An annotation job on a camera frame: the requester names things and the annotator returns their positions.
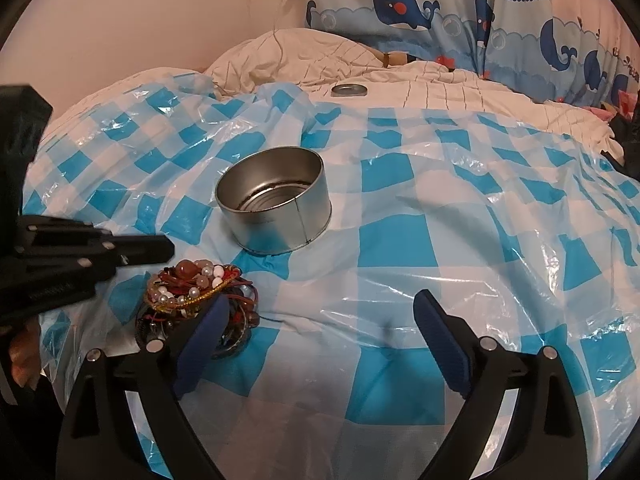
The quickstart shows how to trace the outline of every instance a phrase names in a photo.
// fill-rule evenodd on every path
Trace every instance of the whale's red cheek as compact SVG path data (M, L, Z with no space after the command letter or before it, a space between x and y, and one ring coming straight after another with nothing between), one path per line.
M406 14L406 5L402 2L394 4L394 10L398 14Z

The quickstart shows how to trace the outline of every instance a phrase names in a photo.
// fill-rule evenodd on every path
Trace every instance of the whale print curtain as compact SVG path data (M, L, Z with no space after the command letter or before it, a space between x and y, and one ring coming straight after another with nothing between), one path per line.
M610 0L307 0L306 23L537 102L617 106L638 92L640 48Z

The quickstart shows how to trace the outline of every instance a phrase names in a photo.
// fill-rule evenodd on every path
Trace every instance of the red bead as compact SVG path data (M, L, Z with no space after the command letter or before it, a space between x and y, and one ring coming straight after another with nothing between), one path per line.
M200 272L200 268L189 260L181 260L174 269L174 274L181 280L190 280Z

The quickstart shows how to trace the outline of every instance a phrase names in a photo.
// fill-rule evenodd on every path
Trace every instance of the hand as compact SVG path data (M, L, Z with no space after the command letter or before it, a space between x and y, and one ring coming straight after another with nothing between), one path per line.
M14 336L9 344L11 358L11 375L14 381L24 387L28 384L36 389L40 380L40 323L38 317L32 317L24 324L23 329Z

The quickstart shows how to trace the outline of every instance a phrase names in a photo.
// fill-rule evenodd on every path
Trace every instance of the metal lid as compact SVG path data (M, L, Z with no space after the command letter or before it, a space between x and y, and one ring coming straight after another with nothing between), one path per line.
M365 95L367 95L367 87L364 85L348 83L345 85L336 85L331 88L332 97L362 97Z

